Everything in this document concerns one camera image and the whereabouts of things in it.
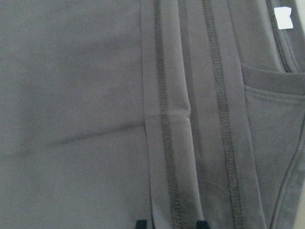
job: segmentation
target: small black object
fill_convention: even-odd
[[[147,220],[142,219],[137,221],[135,229],[146,229],[146,227],[147,227]]]
[[[197,221],[196,229],[211,229],[208,221],[199,220]]]

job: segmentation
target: white label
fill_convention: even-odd
[[[290,18],[290,7],[275,7],[274,14],[279,30],[292,29],[294,27]]]

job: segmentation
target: garment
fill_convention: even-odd
[[[295,28],[278,31],[284,5]],[[292,228],[305,175],[296,12],[2,1],[0,228]]]

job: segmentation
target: beige surface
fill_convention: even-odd
[[[305,183],[303,185],[303,192],[295,219],[294,229],[305,229]]]

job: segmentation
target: white sticker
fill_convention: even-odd
[[[294,27],[290,18],[290,7],[275,7],[274,14],[279,30],[292,29]]]

